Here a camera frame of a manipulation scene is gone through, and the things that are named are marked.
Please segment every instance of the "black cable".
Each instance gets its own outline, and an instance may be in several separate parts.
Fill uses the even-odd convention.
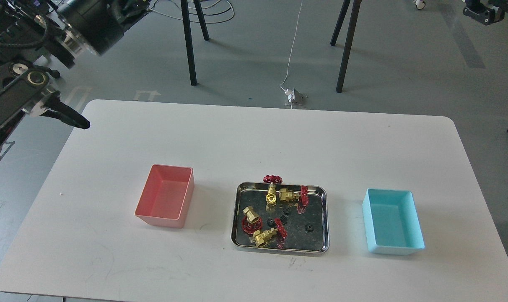
[[[219,24],[219,23],[225,23],[225,22],[228,22],[228,21],[230,21],[231,19],[233,19],[233,18],[235,17],[235,11],[233,10],[233,6],[231,5],[230,1],[229,1],[229,0],[225,0],[225,1],[228,3],[228,5],[229,5],[230,7],[229,7],[229,9],[227,9],[227,10],[226,10],[226,11],[224,11],[224,12],[227,12],[227,11],[231,10],[231,17],[229,17],[228,19],[223,20],[223,21],[218,21],[218,22],[206,22],[206,24]],[[152,12],[155,12],[155,13],[158,13],[159,15],[162,15],[162,16],[165,16],[165,17],[169,17],[169,18],[172,18],[172,19],[176,19],[176,20],[180,20],[180,21],[181,21],[181,19],[179,19],[179,18],[176,18],[176,17],[174,17],[174,16],[167,15],[167,14],[162,13],[162,12],[158,12],[158,11],[154,10],[153,8],[149,8],[148,10],[149,10],[149,11],[152,11]]]
[[[37,46],[42,46],[42,44],[45,42],[45,40],[47,40],[47,36],[49,35],[49,23],[47,21],[47,19],[45,18],[44,15],[42,15],[41,12],[39,12],[36,8],[32,8],[31,7],[31,10],[36,14],[38,15],[39,17],[41,17],[41,19],[44,21],[44,24],[45,24],[45,28],[44,28],[44,34],[43,36],[40,38],[40,40],[36,41],[36,42],[32,42],[32,43],[26,43],[26,44],[12,44],[12,43],[0,43],[0,48],[11,48],[11,49],[28,49],[28,48],[34,48],[34,47],[37,47]]]
[[[159,2],[160,0],[157,0],[154,2],[154,5],[152,6],[151,10],[155,8],[155,4],[157,4],[157,2]],[[179,10],[181,10],[181,8],[176,4],[176,2],[174,1],[171,1],[171,0],[168,0],[169,2],[172,2],[172,4],[174,4],[176,6],[176,8],[178,8]],[[231,10],[231,6],[225,10],[225,11],[221,11],[221,12],[218,12],[218,13],[203,13],[202,15],[204,16],[218,16],[218,15],[222,15],[223,13],[225,12],[228,12]],[[189,12],[189,15],[198,15],[198,13],[195,13],[195,12]]]

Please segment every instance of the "blue bin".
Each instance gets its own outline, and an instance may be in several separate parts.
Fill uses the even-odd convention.
[[[425,249],[410,191],[368,189],[362,209],[370,252],[409,255]]]

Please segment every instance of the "black equipment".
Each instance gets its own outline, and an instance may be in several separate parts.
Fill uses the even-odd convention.
[[[489,0],[488,6],[480,0],[465,0],[466,7],[463,15],[468,16],[484,25],[490,25],[503,20],[508,13],[508,0]]]
[[[84,49],[102,55],[148,8],[149,0],[69,0],[60,7],[51,0],[0,0],[0,153],[25,114],[89,128],[49,85],[59,72],[34,62],[51,54],[71,68]]]

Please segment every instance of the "pink bin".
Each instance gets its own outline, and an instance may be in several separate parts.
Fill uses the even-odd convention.
[[[146,180],[135,216],[150,225],[182,228],[193,189],[192,168],[155,164]]]

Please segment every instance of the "metal tray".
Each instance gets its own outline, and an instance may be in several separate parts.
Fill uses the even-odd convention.
[[[299,214],[297,202],[289,205],[280,201],[272,211],[266,211],[265,196],[269,189],[267,183],[242,183],[237,187],[235,198],[235,210],[233,211],[233,227],[231,228],[231,240],[237,247],[257,250],[259,252],[273,252],[280,254],[323,253],[329,248],[329,226],[327,223],[327,194],[321,187],[307,186],[309,205],[304,213]],[[277,192],[287,188],[290,191],[300,193],[300,185],[276,184]],[[283,209],[289,208],[288,221],[284,225],[287,238],[281,240],[279,236],[271,239],[265,247],[256,247],[251,235],[242,229],[244,218],[243,209],[247,206],[254,207],[254,211],[262,219],[262,231],[269,229],[267,220],[279,218],[283,215]],[[307,232],[306,225],[313,226],[313,231]]]

